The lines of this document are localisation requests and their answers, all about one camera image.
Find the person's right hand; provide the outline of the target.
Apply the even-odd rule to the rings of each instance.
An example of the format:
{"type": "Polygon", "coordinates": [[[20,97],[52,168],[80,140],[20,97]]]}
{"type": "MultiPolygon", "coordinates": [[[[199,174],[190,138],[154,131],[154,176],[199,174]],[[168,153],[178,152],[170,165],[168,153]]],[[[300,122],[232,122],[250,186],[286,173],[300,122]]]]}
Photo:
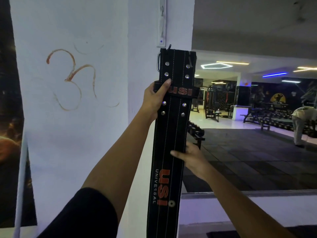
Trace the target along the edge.
{"type": "Polygon", "coordinates": [[[187,141],[185,152],[189,153],[188,161],[184,162],[185,167],[187,167],[198,178],[208,182],[211,164],[205,159],[198,146],[187,141]]]}

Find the person's left hand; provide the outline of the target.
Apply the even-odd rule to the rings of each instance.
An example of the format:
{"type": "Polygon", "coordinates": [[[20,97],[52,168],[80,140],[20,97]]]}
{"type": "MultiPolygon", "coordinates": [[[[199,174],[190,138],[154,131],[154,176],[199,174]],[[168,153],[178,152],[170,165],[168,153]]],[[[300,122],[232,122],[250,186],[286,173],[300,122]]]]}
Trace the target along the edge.
{"type": "Polygon", "coordinates": [[[143,103],[140,108],[142,114],[152,123],[158,116],[158,110],[161,107],[163,100],[157,99],[157,91],[154,91],[154,82],[145,90],[143,103]]]}

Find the black leather weightlifting belt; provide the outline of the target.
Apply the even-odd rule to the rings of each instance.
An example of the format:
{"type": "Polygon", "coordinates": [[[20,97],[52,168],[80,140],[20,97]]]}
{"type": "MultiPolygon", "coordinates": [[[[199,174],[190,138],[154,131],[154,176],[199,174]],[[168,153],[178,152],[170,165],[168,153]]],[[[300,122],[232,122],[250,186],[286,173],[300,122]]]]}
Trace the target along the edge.
{"type": "Polygon", "coordinates": [[[157,56],[157,92],[171,79],[155,121],[146,238],[176,238],[184,162],[171,150],[185,152],[192,99],[200,88],[194,85],[196,52],[161,48],[157,56]]]}

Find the person's left forearm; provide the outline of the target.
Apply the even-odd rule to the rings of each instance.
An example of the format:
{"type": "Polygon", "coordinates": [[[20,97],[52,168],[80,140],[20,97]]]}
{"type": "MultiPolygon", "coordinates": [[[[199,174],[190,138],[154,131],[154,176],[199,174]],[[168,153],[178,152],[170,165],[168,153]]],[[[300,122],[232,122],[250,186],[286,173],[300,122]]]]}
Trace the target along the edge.
{"type": "Polygon", "coordinates": [[[120,138],[99,160],[82,188],[93,188],[113,205],[121,221],[151,124],[158,108],[142,105],[120,138]]]}

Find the person's right forearm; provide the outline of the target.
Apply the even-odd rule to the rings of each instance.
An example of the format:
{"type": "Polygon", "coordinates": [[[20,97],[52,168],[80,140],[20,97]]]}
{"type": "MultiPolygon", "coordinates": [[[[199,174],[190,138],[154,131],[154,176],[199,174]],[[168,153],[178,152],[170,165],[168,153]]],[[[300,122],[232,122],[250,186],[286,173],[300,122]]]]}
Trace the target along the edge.
{"type": "Polygon", "coordinates": [[[201,178],[213,190],[240,238],[296,238],[215,168],[204,170],[201,178]]]}

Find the dumbbell rack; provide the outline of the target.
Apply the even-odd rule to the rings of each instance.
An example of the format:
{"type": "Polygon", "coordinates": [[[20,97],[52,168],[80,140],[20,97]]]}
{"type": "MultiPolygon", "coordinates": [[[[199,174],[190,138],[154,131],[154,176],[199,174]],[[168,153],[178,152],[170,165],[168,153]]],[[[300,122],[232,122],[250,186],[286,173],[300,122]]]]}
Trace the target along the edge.
{"type": "Polygon", "coordinates": [[[197,124],[188,120],[187,132],[196,140],[196,143],[194,143],[194,145],[198,146],[198,148],[201,149],[202,141],[205,141],[204,129],[200,128],[197,124]]]}

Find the hexagonal ceiling light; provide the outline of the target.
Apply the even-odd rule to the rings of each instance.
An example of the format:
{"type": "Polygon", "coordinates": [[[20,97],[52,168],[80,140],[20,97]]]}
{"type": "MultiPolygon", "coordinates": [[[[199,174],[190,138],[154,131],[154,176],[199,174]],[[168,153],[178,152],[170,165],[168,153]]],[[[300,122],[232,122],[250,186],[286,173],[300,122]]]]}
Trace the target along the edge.
{"type": "Polygon", "coordinates": [[[202,69],[225,69],[225,68],[232,68],[232,67],[233,65],[222,63],[222,62],[201,65],[202,69]]]}

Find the white pillar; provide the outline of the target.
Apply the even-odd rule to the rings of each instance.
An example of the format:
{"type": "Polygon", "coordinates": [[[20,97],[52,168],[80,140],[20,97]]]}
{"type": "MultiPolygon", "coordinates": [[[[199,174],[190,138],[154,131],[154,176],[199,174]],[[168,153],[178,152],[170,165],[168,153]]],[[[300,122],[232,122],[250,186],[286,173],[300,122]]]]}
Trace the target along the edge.
{"type": "Polygon", "coordinates": [[[252,76],[247,73],[240,73],[237,77],[234,109],[232,120],[243,121],[248,114],[251,95],[252,76]]]}

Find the long rack of dumbbells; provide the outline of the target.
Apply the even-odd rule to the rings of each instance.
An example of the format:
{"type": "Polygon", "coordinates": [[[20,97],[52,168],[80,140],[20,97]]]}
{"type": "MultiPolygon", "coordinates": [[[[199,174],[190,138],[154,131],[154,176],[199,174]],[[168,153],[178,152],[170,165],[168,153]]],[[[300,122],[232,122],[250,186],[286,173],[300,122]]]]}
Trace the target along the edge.
{"type": "MultiPolygon", "coordinates": [[[[260,125],[261,130],[270,127],[284,129],[288,131],[295,131],[294,123],[292,121],[293,111],[287,110],[270,110],[268,108],[249,108],[248,114],[243,115],[243,123],[252,123],[260,125]]],[[[315,122],[305,121],[302,133],[311,138],[317,138],[317,120],[315,122]]]]}

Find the blue ceiling light strip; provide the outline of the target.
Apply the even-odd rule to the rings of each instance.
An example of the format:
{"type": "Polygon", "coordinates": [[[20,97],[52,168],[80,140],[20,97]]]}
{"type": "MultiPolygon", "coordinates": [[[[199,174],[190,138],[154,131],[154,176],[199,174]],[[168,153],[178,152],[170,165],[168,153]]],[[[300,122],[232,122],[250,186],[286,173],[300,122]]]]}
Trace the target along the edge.
{"type": "Polygon", "coordinates": [[[269,75],[263,75],[263,78],[268,78],[268,77],[275,77],[275,76],[283,76],[288,74],[287,72],[282,72],[282,73],[274,73],[274,74],[269,74],[269,75]]]}

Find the black sleeve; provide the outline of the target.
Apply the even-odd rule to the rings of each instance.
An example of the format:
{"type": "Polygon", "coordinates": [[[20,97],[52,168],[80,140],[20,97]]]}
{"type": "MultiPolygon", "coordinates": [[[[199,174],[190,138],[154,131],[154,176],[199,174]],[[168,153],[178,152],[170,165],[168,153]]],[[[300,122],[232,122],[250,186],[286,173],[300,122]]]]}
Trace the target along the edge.
{"type": "Polygon", "coordinates": [[[82,188],[37,238],[116,238],[113,204],[99,191],[82,188]]]}

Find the dark wall poster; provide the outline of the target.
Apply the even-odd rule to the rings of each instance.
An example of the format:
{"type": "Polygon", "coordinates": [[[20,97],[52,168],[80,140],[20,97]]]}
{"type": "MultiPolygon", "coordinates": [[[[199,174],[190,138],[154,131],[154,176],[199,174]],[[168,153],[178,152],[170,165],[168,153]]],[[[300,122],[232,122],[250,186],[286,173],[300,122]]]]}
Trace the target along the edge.
{"type": "Polygon", "coordinates": [[[0,0],[0,228],[15,226],[23,108],[9,0],[0,0]]]}

